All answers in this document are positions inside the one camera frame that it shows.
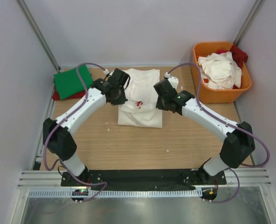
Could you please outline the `white Coca-Cola print t-shirt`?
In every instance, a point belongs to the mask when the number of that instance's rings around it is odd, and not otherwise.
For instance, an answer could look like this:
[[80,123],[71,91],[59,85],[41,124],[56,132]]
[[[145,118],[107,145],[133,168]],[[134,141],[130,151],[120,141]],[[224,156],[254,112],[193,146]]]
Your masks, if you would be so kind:
[[154,85],[160,81],[160,70],[124,71],[130,76],[125,86],[127,101],[118,106],[117,124],[121,126],[162,128],[163,114],[156,108],[158,95]]

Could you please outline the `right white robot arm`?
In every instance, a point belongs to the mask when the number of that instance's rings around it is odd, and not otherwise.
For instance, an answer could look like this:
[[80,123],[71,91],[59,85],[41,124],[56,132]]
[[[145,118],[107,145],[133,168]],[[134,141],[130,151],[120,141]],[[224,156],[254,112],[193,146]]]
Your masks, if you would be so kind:
[[190,118],[214,133],[222,142],[217,156],[209,158],[199,168],[199,176],[204,183],[228,168],[238,168],[255,149],[252,127],[247,122],[240,124],[228,120],[187,92],[177,92],[168,79],[163,79],[154,86],[158,94],[156,107],[160,110],[178,113]]

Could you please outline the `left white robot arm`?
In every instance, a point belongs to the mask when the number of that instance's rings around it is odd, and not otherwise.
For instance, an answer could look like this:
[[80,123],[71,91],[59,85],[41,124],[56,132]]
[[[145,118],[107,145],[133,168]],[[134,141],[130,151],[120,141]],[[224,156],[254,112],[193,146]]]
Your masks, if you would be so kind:
[[77,177],[87,168],[76,154],[77,145],[73,135],[89,116],[106,103],[122,105],[127,101],[125,88],[131,80],[129,74],[120,69],[105,72],[105,79],[95,80],[85,95],[67,112],[55,120],[48,118],[43,123],[44,151],[48,149],[56,154],[64,167]]

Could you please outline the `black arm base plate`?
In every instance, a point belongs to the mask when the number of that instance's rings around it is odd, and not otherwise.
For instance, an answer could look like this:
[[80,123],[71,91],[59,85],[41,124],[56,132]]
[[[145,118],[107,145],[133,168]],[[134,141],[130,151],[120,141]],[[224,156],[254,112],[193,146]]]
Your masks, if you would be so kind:
[[109,190],[142,190],[160,186],[225,185],[223,171],[215,176],[197,169],[87,170],[79,176],[85,183],[107,183]]

